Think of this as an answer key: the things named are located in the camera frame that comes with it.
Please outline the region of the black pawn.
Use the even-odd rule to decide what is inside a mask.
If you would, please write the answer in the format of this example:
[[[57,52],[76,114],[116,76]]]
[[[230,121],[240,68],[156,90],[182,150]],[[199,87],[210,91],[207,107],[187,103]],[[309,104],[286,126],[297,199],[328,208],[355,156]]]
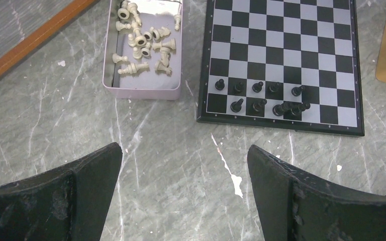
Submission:
[[[215,83],[215,89],[218,90],[218,91],[221,91],[225,88],[225,81],[224,79],[219,79],[216,83]]]
[[[233,87],[233,92],[235,93],[241,93],[244,90],[244,83],[238,82]]]
[[[262,81],[259,81],[259,82],[256,82],[252,85],[252,90],[255,92],[255,93],[259,93],[262,91],[262,88],[264,86],[264,83]]]
[[[281,82],[273,82],[269,84],[268,91],[271,93],[277,93],[281,86],[282,86]]]
[[[291,93],[293,96],[300,96],[305,90],[306,87],[304,85],[296,86],[291,89]]]

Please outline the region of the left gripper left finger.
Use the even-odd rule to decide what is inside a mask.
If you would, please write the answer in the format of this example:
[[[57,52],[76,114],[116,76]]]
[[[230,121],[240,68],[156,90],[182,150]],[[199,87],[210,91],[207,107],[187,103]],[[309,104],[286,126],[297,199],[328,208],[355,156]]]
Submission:
[[[0,186],[0,240],[100,240],[122,157],[113,142]]]

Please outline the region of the black knight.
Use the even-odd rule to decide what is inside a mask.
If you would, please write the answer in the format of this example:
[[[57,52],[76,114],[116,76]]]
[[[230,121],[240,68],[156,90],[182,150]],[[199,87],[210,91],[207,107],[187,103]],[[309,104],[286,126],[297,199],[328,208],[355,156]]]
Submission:
[[[230,105],[231,111],[232,112],[240,112],[242,109],[243,102],[244,102],[244,99],[242,99],[242,98],[237,100],[237,101],[232,102]]]

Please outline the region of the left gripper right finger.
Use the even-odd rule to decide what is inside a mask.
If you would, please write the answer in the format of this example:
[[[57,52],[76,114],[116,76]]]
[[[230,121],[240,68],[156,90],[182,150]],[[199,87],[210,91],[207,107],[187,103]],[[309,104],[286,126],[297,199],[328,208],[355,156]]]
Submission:
[[[265,240],[386,240],[386,195],[333,183],[256,145],[247,164]]]

